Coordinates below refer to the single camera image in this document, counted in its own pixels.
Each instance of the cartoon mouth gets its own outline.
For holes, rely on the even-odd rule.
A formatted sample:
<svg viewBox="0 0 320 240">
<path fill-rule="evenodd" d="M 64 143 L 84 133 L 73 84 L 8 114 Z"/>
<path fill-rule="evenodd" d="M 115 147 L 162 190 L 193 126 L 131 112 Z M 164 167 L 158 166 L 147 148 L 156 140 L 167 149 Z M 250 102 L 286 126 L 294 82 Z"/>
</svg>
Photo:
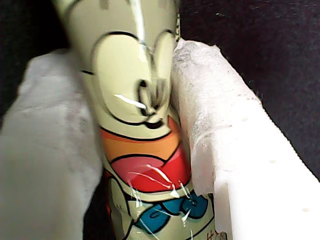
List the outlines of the cartoon mouth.
<svg viewBox="0 0 320 240">
<path fill-rule="evenodd" d="M 152 155 L 131 154 L 113 161 L 116 174 L 130 187 L 155 193 L 182 188 L 190 180 L 190 163 L 180 144 L 169 160 Z"/>
<path fill-rule="evenodd" d="M 148 122 L 148 121 L 142 121 L 142 122 L 128 122 L 128 121 L 124 121 L 120 118 L 118 118 L 117 116 L 115 116 L 114 114 L 112 114 L 112 112 L 109 110 L 110 115 L 117 121 L 119 121 L 120 123 L 126 124 L 126 125 L 130 125 L 130 126 L 139 126 L 139 125 L 145 125 L 148 129 L 158 129 L 160 127 L 162 127 L 164 125 L 162 120 L 159 120 L 155 123 L 153 122 Z"/>
</svg>

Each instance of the black fabric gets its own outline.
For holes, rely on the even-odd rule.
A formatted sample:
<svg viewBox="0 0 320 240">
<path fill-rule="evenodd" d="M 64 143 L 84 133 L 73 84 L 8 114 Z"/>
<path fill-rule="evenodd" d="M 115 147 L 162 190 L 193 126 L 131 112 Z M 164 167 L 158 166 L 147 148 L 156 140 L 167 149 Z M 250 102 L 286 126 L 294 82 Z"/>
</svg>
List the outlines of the black fabric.
<svg viewBox="0 0 320 240">
<path fill-rule="evenodd" d="M 50 1 L 0 4 L 1 117 L 27 61 L 69 45 Z M 183 38 L 221 48 L 320 179 L 320 0 L 183 0 L 181 19 Z M 104 187 L 85 215 L 85 240 L 111 239 Z"/>
</svg>

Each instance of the printed cartoon drawing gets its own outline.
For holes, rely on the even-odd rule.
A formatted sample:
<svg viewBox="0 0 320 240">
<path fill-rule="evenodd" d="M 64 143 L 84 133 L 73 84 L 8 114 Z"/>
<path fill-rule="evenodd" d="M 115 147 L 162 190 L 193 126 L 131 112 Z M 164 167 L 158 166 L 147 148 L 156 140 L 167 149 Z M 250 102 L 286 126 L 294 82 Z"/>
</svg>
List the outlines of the printed cartoon drawing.
<svg viewBox="0 0 320 240">
<path fill-rule="evenodd" d="M 56 4 L 100 125 L 116 239 L 226 240 L 215 231 L 212 197 L 194 192 L 170 105 L 178 1 L 102 2 Z"/>
</svg>

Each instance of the glossy surface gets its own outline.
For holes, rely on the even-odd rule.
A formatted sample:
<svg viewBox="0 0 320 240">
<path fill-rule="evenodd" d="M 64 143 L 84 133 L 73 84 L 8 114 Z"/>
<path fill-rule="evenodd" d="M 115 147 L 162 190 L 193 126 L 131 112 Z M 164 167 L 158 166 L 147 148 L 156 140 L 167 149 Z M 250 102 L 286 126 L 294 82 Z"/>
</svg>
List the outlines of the glossy surface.
<svg viewBox="0 0 320 240">
<path fill-rule="evenodd" d="M 100 125 L 117 240 L 225 239 L 215 231 L 212 198 L 193 192 L 189 149 L 170 105 L 177 3 L 55 2 Z"/>
</svg>

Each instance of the dark background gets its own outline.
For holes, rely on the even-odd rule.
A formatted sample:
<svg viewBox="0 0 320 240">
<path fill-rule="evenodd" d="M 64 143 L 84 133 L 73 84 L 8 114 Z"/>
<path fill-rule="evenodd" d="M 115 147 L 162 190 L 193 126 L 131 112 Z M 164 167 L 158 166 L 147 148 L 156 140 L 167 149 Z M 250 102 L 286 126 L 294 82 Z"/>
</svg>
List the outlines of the dark background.
<svg viewBox="0 0 320 240">
<path fill-rule="evenodd" d="M 2 0 L 0 11 L 2 117 L 27 61 L 69 45 L 50 1 Z M 182 0 L 181 19 L 184 39 L 221 48 L 320 179 L 320 0 Z M 103 189 L 102 181 L 85 240 L 109 239 Z"/>
</svg>

